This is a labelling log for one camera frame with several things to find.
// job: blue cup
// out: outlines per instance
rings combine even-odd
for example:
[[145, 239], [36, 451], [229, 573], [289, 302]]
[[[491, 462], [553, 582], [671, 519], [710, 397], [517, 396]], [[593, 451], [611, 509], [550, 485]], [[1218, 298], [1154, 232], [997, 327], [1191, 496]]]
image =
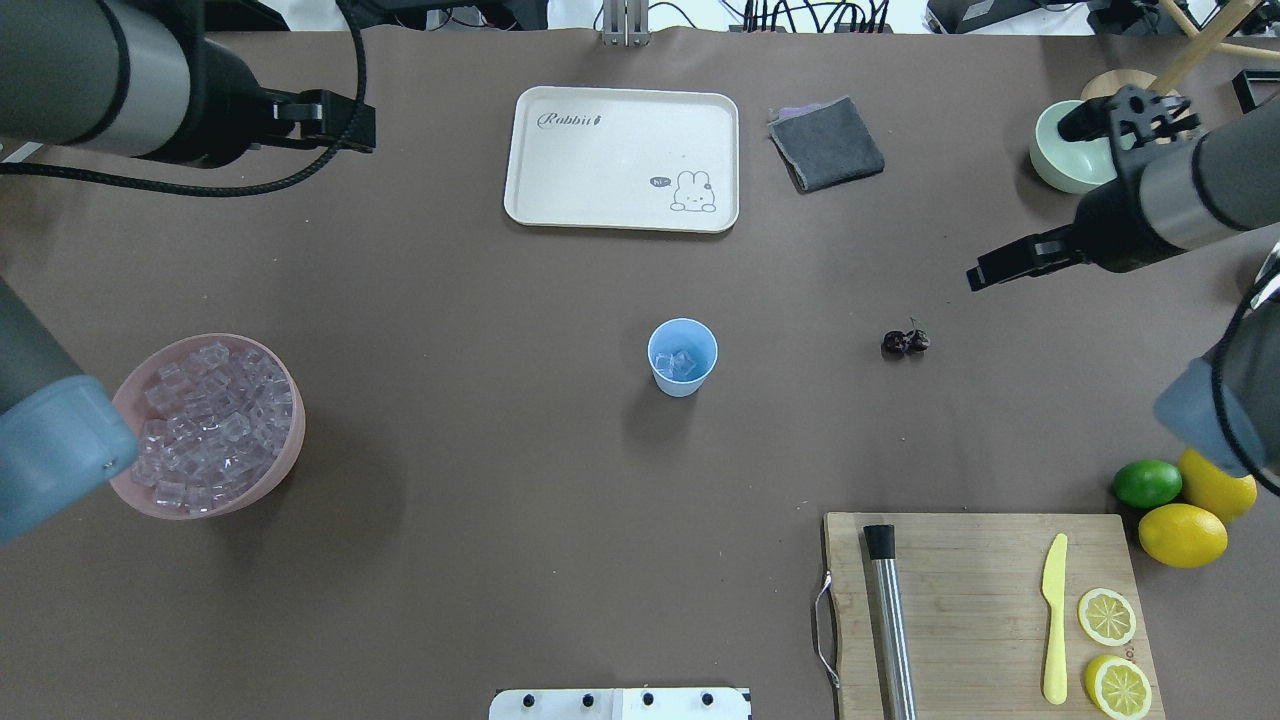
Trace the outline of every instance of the blue cup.
[[[658, 388], [672, 397], [686, 397], [703, 387], [703, 380], [716, 369], [718, 356], [716, 336], [698, 320], [667, 320], [649, 336], [649, 369], [653, 370]], [[691, 365], [677, 366], [673, 372], [669, 359], [675, 359], [676, 364]]]

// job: cable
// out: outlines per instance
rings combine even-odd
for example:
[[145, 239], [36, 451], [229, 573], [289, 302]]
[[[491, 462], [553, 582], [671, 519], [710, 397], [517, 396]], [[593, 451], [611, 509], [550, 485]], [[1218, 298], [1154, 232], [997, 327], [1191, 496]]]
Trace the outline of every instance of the cable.
[[796, 32], [796, 20], [795, 18], [791, 17], [791, 5], [787, 3], [787, 0], [778, 0], [777, 3], [773, 4], [773, 19], [772, 24], [769, 26], [769, 29], [773, 32], [778, 31], [778, 10], [781, 10], [782, 8], [787, 9], [787, 24], [791, 26], [791, 32]]
[[311, 161], [310, 165], [302, 168], [301, 170], [293, 173], [289, 177], [280, 178], [278, 181], [271, 181], [261, 184], [248, 184], [242, 187], [205, 187], [196, 184], [177, 184], [151, 179], [131, 178], [125, 176], [114, 176], [110, 173], [100, 173], [96, 170], [84, 170], [82, 168], [67, 168], [61, 165], [42, 165], [38, 163], [0, 163], [0, 176], [41, 176], [50, 178], [64, 178], [74, 179], [81, 182], [93, 182], [99, 184], [109, 184], [114, 187], [124, 187], [129, 190], [147, 190], [151, 192], [165, 192], [169, 195], [184, 195], [188, 197], [250, 197], [253, 195], [266, 195], [268, 192], [274, 192], [276, 190], [284, 190], [287, 187], [293, 187], [300, 182], [307, 179], [308, 177], [320, 172], [320, 168], [325, 167], [334, 155], [342, 150], [344, 142], [351, 138], [351, 133], [356, 129], [356, 123], [360, 120], [360, 115], [365, 109], [365, 86], [367, 82], [366, 68], [365, 68], [365, 40], [360, 35], [360, 26], [356, 23], [356, 18], [351, 13], [351, 6], [348, 0], [334, 0], [338, 4], [338, 9], [342, 12], [342, 17], [347, 20], [347, 29], [351, 31], [351, 41], [356, 50], [356, 105], [352, 110], [351, 117], [347, 118], [347, 126], [342, 128], [342, 133], [334, 143], [325, 149], [319, 158]]
[[850, 28], [849, 28], [850, 32], [854, 32], [854, 28], [860, 28], [861, 24], [867, 22], [867, 14], [863, 13], [861, 8], [859, 8], [858, 5], [854, 5], [851, 3], [850, 4], [841, 4], [840, 8], [836, 8], [835, 10], [832, 10], [832, 14], [827, 17], [827, 22], [823, 23], [823, 26], [822, 26], [823, 29], [826, 29], [827, 24], [831, 23], [832, 17], [835, 17], [835, 19], [836, 19], [836, 32], [840, 32], [840, 20], [842, 20], [845, 18], [845, 10], [852, 10], [852, 15], [854, 15], [852, 19], [850, 20]]
[[[602, 10], [602, 12], [604, 10], [604, 5], [600, 5], [600, 10]], [[449, 22], [452, 22], [453, 24], [460, 24], [460, 26], [462, 26], [462, 27], [474, 27], [474, 28], [476, 28], [476, 29], [485, 29], [485, 28], [490, 28], [490, 27], [493, 27], [493, 26], [492, 26], [492, 24], [489, 24], [489, 23], [485, 23], [485, 24], [480, 24], [480, 26], [476, 26], [476, 24], [471, 24], [471, 23], [465, 23], [465, 22], [460, 20], [458, 18], [454, 18], [453, 15], [449, 15]]]
[[[1076, 3], [1046, 3], [1044, 0], [1036, 0], [1036, 4], [1041, 6], [1041, 10], [1047, 10], [1050, 13], [1065, 13], [1074, 8]], [[1050, 5], [1057, 5], [1057, 8], [1050, 8]]]
[[654, 3], [653, 5], [649, 5], [649, 9], [652, 10], [654, 8], [662, 8], [663, 5], [667, 5], [668, 8], [675, 8], [677, 13], [685, 17], [685, 22], [689, 23], [689, 27], [698, 29], [698, 26], [694, 24], [694, 20], [689, 19], [689, 13], [681, 10], [680, 5], [676, 5], [675, 3], [666, 3], [666, 1]]
[[1271, 491], [1274, 495], [1280, 496], [1280, 486], [1274, 480], [1262, 474], [1262, 468], [1260, 468], [1249, 454], [1244, 451], [1244, 446], [1240, 443], [1240, 438], [1235, 436], [1235, 430], [1231, 429], [1231, 423], [1226, 416], [1226, 397], [1222, 389], [1222, 365], [1226, 359], [1226, 354], [1231, 350], [1231, 343], [1235, 342], [1235, 333], [1240, 329], [1240, 320], [1249, 311], [1249, 300], [1262, 292], [1271, 281], [1280, 277], [1280, 265], [1271, 268], [1266, 275], [1258, 279], [1257, 283], [1245, 293], [1244, 299], [1235, 307], [1235, 314], [1231, 315], [1231, 322], [1226, 324], [1226, 332], [1222, 333], [1222, 340], [1219, 341], [1217, 347], [1213, 348], [1213, 361], [1210, 363], [1210, 389], [1213, 395], [1213, 414], [1217, 416], [1217, 424], [1222, 428], [1222, 437], [1226, 438], [1226, 445], [1231, 447], [1231, 452], [1235, 457], [1244, 465], [1244, 469], [1253, 475], [1253, 479], [1262, 483], [1262, 487]]
[[818, 10], [817, 10], [818, 6], [810, 3], [809, 0], [804, 0], [804, 6], [809, 9], [809, 17], [813, 18], [814, 32], [822, 32], [826, 26], [823, 26], [823, 28], [818, 27]]
[[515, 28], [516, 28], [516, 26], [518, 26], [518, 24], [520, 24], [520, 20], [511, 20], [511, 24], [509, 24], [509, 26], [507, 26], [507, 27], [498, 27], [498, 26], [495, 26], [495, 24], [490, 23], [490, 22], [489, 22], [489, 18], [485, 18], [485, 19], [484, 19], [484, 27], [486, 27], [486, 28], [490, 28], [490, 29], [500, 29], [502, 32], [511, 32], [511, 31], [512, 31], [512, 29], [515, 29]]
[[[813, 14], [813, 17], [814, 17], [815, 20], [817, 20], [817, 14], [818, 14], [817, 13], [817, 8], [840, 8], [842, 5], [856, 5], [856, 3], [850, 3], [849, 0], [840, 0], [838, 3], [835, 3], [835, 1], [833, 3], [809, 3], [808, 0], [805, 1], [805, 9], [812, 12], [812, 14]], [[797, 13], [799, 10], [792, 10], [791, 8], [783, 8], [782, 10], [778, 10], [774, 6], [774, 12], [777, 12], [780, 14], [786, 14], [787, 19], [790, 20], [791, 19], [791, 14], [792, 13]], [[827, 23], [831, 22], [832, 17], [835, 17], [835, 14], [827, 17]], [[827, 23], [823, 23], [822, 20], [817, 20], [814, 23], [814, 26], [813, 26], [814, 32], [824, 32], [826, 28], [827, 28]]]

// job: lemon slice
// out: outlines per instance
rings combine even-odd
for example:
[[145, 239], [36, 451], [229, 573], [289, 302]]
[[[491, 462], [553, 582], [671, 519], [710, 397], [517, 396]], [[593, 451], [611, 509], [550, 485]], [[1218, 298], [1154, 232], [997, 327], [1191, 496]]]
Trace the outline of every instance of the lemon slice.
[[1084, 688], [1112, 720], [1139, 720], [1151, 711], [1151, 683], [1142, 669], [1117, 655], [1100, 655], [1084, 669]]
[[1107, 588], [1093, 588], [1080, 598], [1078, 609], [1084, 633], [1107, 647], [1120, 647], [1133, 639], [1138, 616], [1123, 594]]

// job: rabbit cartoon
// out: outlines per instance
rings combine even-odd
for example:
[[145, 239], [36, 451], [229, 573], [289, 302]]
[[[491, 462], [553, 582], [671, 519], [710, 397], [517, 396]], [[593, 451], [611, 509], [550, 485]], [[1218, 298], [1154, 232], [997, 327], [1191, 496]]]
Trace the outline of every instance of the rabbit cartoon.
[[712, 191], [710, 176], [701, 170], [696, 173], [684, 170], [676, 176], [676, 197], [671, 209], [687, 213], [714, 213], [716, 192]]

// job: plastic knife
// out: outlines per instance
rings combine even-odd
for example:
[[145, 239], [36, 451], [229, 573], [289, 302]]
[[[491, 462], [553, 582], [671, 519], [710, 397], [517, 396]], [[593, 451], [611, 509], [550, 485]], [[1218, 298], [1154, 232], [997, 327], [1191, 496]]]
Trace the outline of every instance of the plastic knife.
[[1062, 605], [1066, 594], [1066, 536], [1059, 533], [1044, 557], [1041, 594], [1048, 602], [1048, 646], [1044, 650], [1044, 700], [1053, 705], [1066, 702], [1066, 635], [1062, 626]]

